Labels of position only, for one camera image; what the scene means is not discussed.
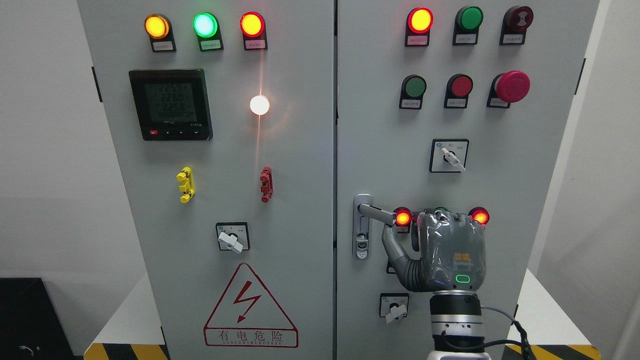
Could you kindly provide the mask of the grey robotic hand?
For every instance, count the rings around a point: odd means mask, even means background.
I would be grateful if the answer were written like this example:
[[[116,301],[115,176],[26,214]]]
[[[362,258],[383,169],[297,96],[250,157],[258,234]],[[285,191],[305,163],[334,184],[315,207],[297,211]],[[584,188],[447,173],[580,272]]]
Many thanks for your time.
[[[421,212],[416,221],[420,259],[398,243],[396,227],[384,224],[381,241],[398,282],[410,292],[476,292],[487,272],[484,228],[462,213]]]

